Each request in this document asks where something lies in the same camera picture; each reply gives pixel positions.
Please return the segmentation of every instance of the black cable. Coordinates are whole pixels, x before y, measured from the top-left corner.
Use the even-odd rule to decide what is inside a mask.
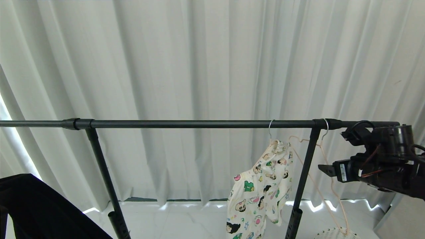
[[[415,148],[420,149],[422,151],[425,152],[425,147],[420,146],[420,145],[416,145],[416,144],[412,144],[409,146],[409,150],[407,151],[407,153],[416,161],[421,162],[421,163],[425,163],[425,159],[421,159],[419,158],[416,153],[415,153]]]
[[[357,125],[362,124],[362,123],[367,123],[368,125],[372,126],[372,128],[375,128],[375,125],[372,122],[370,122],[369,120],[361,120],[361,121],[358,121],[355,124],[353,124],[353,126],[351,126],[349,130],[350,131],[353,130]]]

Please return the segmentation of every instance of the black metal rod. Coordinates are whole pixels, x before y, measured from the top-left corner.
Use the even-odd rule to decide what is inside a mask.
[[[121,207],[119,206],[118,197],[116,196],[116,192],[112,184],[112,179],[108,171],[108,166],[106,165],[105,157],[103,156],[102,148],[100,147],[99,137],[97,135],[96,129],[90,128],[86,129],[85,131],[93,149],[103,181],[105,182],[106,190],[108,191],[109,197],[111,199],[110,201],[114,210],[114,213],[112,214],[113,218],[111,218],[113,228],[115,229],[119,239],[130,239],[128,228],[124,220],[124,215],[122,214]]]
[[[356,121],[326,119],[329,129],[350,127]],[[376,127],[400,125],[398,122],[376,121]],[[268,128],[270,120],[1,120],[0,127],[47,127],[66,129],[87,128]],[[327,129],[323,119],[273,120],[271,128],[321,128]]]
[[[303,198],[304,187],[306,186],[307,177],[309,175],[310,166],[312,164],[313,155],[316,149],[316,143],[319,139],[320,129],[314,128],[310,133],[310,142],[307,146],[306,157],[304,159],[303,169],[300,175],[297,192],[295,194],[294,206],[292,207],[291,218],[289,219],[288,229],[286,230],[285,239],[295,239],[298,232],[298,226],[301,221],[303,211],[300,209],[301,199]]]

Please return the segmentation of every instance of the patterned garment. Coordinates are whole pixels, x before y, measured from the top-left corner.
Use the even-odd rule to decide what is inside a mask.
[[[260,239],[266,216],[282,224],[281,211],[291,192],[292,151],[276,140],[255,166],[234,177],[227,201],[227,239]]]

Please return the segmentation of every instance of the curtain fold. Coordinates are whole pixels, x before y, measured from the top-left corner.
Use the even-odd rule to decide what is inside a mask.
[[[425,137],[425,2],[0,2],[1,95],[14,120],[394,120]],[[330,162],[363,149],[329,132]],[[82,210],[108,196],[84,132],[17,128],[43,180]],[[99,129],[118,197],[225,199],[267,129]],[[308,138],[309,129],[272,129]],[[306,143],[291,142],[305,155]],[[2,147],[12,148],[10,143]],[[2,150],[1,176],[27,172]],[[336,205],[330,179],[310,174]],[[296,161],[295,175],[302,165]],[[298,183],[295,176],[294,188]],[[337,183],[345,199],[393,197]],[[320,197],[308,180],[303,197]]]

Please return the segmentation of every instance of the white marble floor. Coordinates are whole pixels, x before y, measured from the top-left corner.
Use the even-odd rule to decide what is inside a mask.
[[[344,201],[348,221],[353,232],[362,239],[378,239],[373,232],[374,226],[383,217],[379,208],[370,209],[364,200]],[[292,206],[284,208],[282,216],[284,223],[278,227],[267,223],[264,239],[280,239],[285,237],[287,222]],[[303,217],[298,230],[297,239],[313,239],[318,232],[335,227],[325,206],[311,208],[308,201],[302,201]],[[92,211],[87,213],[94,222],[116,238],[107,213]],[[225,239],[226,202],[210,202],[202,207],[197,202],[169,202],[158,206],[154,202],[123,202],[122,210],[125,221],[133,239]],[[345,227],[339,208],[335,216],[341,226]],[[7,239],[13,239],[11,220],[8,220]]]

